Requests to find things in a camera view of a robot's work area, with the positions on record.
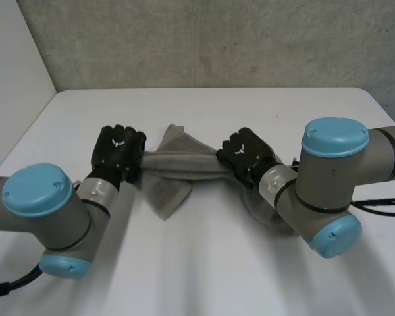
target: white table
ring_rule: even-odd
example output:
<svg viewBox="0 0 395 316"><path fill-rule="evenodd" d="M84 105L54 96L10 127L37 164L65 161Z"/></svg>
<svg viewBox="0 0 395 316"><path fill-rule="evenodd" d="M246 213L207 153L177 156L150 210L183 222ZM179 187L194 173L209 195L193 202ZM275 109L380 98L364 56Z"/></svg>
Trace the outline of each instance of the white table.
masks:
<svg viewBox="0 0 395 316"><path fill-rule="evenodd" d="M248 126L291 162L304 126L325 116L351 117L368 128L394 124L368 93L353 88L66 91L24 135L0 175L49 162L83 179L101 127L117 123L144 131L147 150L170 123L214 148ZM353 210L363 238L349 255L326 260L301 238L272 235L222 181L196 185L167 221L133 196L125 185L84 280L43 275L0 298L0 315L395 316L395 219ZM390 196L395 182L355 192L355 199ZM24 275L42 251L32 236L0 232L0 282Z"/></svg>

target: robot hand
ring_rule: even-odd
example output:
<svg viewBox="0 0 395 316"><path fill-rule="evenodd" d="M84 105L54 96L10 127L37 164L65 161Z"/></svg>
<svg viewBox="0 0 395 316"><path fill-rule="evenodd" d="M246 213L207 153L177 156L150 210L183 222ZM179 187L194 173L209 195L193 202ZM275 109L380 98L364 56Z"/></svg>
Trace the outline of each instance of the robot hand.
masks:
<svg viewBox="0 0 395 316"><path fill-rule="evenodd" d="M223 142L217 158L248 188L258 185L263 174L279 164L272 148L246 127Z"/></svg>
<svg viewBox="0 0 395 316"><path fill-rule="evenodd" d="M92 169L105 166L105 169L117 170L121 180L129 183L137 181L138 163L144 155L146 136L131 127L116 125L103 127L93 149Z"/></svg>

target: gray wall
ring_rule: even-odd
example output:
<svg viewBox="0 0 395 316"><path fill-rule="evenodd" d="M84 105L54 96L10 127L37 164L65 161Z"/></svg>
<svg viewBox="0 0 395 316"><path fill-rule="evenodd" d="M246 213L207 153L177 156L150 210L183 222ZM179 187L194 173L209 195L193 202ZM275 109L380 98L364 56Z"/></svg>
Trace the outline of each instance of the gray wall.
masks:
<svg viewBox="0 0 395 316"><path fill-rule="evenodd" d="M18 0L57 90L355 86L395 120L395 0Z"/></svg>

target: gray towel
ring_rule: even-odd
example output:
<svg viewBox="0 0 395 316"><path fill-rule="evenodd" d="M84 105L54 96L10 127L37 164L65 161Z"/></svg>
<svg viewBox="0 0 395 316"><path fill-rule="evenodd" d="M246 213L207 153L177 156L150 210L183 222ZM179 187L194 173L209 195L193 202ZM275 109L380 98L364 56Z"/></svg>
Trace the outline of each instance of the gray towel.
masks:
<svg viewBox="0 0 395 316"><path fill-rule="evenodd" d="M154 212L165 220L190 193L194 181L233 178L215 154L215 149L185 133L183 127L172 124L157 151L145 152L141 164L142 179L137 187ZM281 234L295 235L293 229L261 197L257 188L243 187L242 201L259 222Z"/></svg>

